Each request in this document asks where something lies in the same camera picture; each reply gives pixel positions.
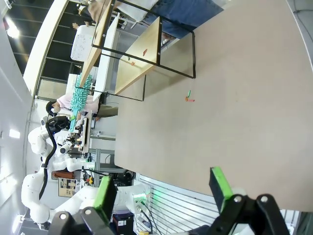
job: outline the whiteboard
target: whiteboard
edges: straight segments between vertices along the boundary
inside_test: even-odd
[[[117,14],[117,17],[115,17],[115,19],[113,20],[112,24],[110,25],[108,29],[106,39],[104,41],[104,47],[106,48],[113,49],[113,43],[114,43],[115,33],[117,29],[118,19],[119,19],[119,13]],[[99,69],[98,69],[98,74],[97,74],[97,79],[96,79],[96,84],[95,84],[94,89],[95,91],[104,92],[104,89],[106,87],[108,71],[110,69],[109,63],[111,60],[111,57],[108,57],[106,55],[111,55],[111,52],[107,50],[102,50],[102,53],[105,55],[101,55],[100,57]],[[93,95],[93,101],[95,101],[100,95],[101,95],[101,92],[95,92]]]
[[[94,31],[95,31],[94,26],[87,25],[79,26],[74,38],[72,52],[70,54],[72,60],[77,60],[81,62],[87,60],[91,50]]]

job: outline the blue jeans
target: blue jeans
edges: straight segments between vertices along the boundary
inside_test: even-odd
[[[223,9],[212,0],[159,0],[151,11],[169,18],[189,30],[194,30],[222,12]],[[156,18],[157,16],[148,13],[143,21],[151,24]],[[187,30],[168,21],[163,21],[162,31],[179,39],[189,33]]]

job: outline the poster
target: poster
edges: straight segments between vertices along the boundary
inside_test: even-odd
[[[58,194],[60,197],[72,197],[75,194],[77,180],[58,178]]]

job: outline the black metal frame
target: black metal frame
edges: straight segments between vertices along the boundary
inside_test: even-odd
[[[83,88],[83,87],[77,87],[77,86],[76,86],[77,77],[76,77],[76,81],[75,81],[75,88],[87,90],[87,91],[90,91],[90,92],[104,93],[106,97],[108,97],[108,95],[113,95],[113,96],[122,97],[122,98],[126,98],[126,99],[132,99],[132,100],[136,100],[136,101],[144,101],[144,100],[145,100],[145,92],[146,92],[146,78],[147,78],[147,75],[145,75],[145,79],[144,79],[144,81],[143,81],[142,99],[136,99],[136,98],[131,98],[131,97],[127,97],[127,96],[123,96],[123,95],[119,95],[119,94],[112,94],[112,93],[109,93],[109,92],[101,92],[101,91],[96,91],[96,90],[93,90],[93,89],[87,89],[87,88]]]
[[[137,57],[137,56],[134,56],[134,55],[131,55],[131,54],[127,54],[127,53],[124,53],[124,52],[121,52],[121,51],[118,51],[118,50],[114,50],[114,49],[110,49],[110,48],[107,48],[107,47],[104,47],[104,41],[105,41],[105,37],[106,37],[106,34],[107,34],[107,31],[108,31],[108,28],[109,28],[109,23],[110,23],[110,18],[112,17],[112,13],[113,13],[113,8],[114,8],[114,5],[115,5],[115,2],[118,1],[118,2],[121,2],[121,3],[124,3],[124,4],[127,4],[127,5],[130,5],[130,6],[133,6],[135,8],[138,8],[140,10],[143,10],[143,11],[146,11],[147,13],[151,13],[151,14],[154,14],[158,17],[160,17],[160,27],[159,27],[159,31],[158,31],[158,39],[157,39],[157,55],[156,55],[156,63],[155,62],[152,62],[152,61],[149,61],[149,60],[145,60],[145,59],[142,59],[140,57]],[[172,21],[166,17],[163,17],[151,10],[148,10],[146,8],[143,8],[141,6],[138,6],[138,5],[135,5],[133,3],[130,3],[128,1],[125,1],[125,0],[112,0],[111,1],[111,4],[110,6],[108,6],[109,8],[109,12],[108,12],[108,16],[107,16],[107,19],[106,19],[106,22],[105,22],[105,25],[104,25],[104,31],[103,31],[103,35],[102,35],[102,38],[100,40],[100,45],[95,45],[93,44],[94,42],[94,38],[95,38],[95,33],[96,33],[96,30],[95,30],[95,33],[93,35],[93,39],[92,39],[92,44],[91,46],[92,47],[96,47],[96,48],[99,48],[99,49],[103,49],[103,50],[107,50],[107,51],[110,51],[110,52],[113,52],[113,53],[117,53],[117,54],[120,54],[120,55],[125,55],[125,56],[128,56],[128,57],[131,57],[131,58],[134,58],[134,59],[137,59],[137,60],[140,60],[140,61],[143,61],[143,62],[146,62],[148,64],[151,64],[151,65],[155,65],[155,66],[158,66],[160,68],[163,68],[163,69],[166,69],[166,70],[169,70],[169,71],[172,71],[172,72],[175,72],[177,74],[180,74],[180,75],[183,75],[185,77],[189,77],[189,78],[192,78],[192,79],[195,79],[196,78],[196,47],[195,47],[195,33],[184,27],[183,25],[181,24],[178,24],[177,22],[175,21]],[[161,34],[162,34],[162,22],[163,20],[166,20],[176,26],[179,26],[181,27],[182,29],[190,32],[192,34],[192,50],[193,50],[193,75],[188,75],[186,73],[183,73],[183,72],[180,72],[180,71],[177,71],[177,70],[174,70],[172,68],[169,68],[167,66],[164,66],[164,65],[161,65],[160,62],[161,62]]]

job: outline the person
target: person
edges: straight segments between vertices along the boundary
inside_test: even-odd
[[[91,14],[90,12],[88,11],[88,7],[87,6],[84,6],[84,5],[80,5],[79,8],[75,9],[73,11],[73,14],[74,15],[80,15],[81,17],[84,18],[84,21],[87,21],[87,22],[95,22],[92,17],[91,17]]]
[[[47,113],[51,114],[51,109],[54,109],[54,112],[58,113],[62,109],[70,110],[70,101],[72,100],[72,94],[68,93],[55,101],[50,101],[47,103],[45,109]],[[88,112],[92,112],[96,116],[96,121],[100,118],[113,117],[118,114],[118,107],[111,107],[108,105],[100,105],[99,99],[93,101],[93,96],[88,95],[86,105],[80,113],[77,114],[77,120],[80,120],[82,116],[85,116]]]
[[[85,21],[85,25],[88,27],[90,25],[90,22]],[[78,30],[79,27],[80,26],[76,22],[72,23],[71,26],[70,26],[70,28],[73,28],[73,29],[76,29],[76,30]]]
[[[181,24],[189,30],[194,30],[204,22],[221,13],[223,9],[214,3],[213,0],[128,0],[129,2],[151,10],[160,16],[166,17]],[[99,0],[89,4],[88,11],[94,21],[103,15],[103,8],[108,7],[108,1]],[[129,15],[136,21],[143,21],[146,24],[153,23],[157,16],[147,13],[138,8],[117,2],[114,5],[120,11]],[[163,21],[162,31],[168,35],[181,39],[189,32],[169,21]]]

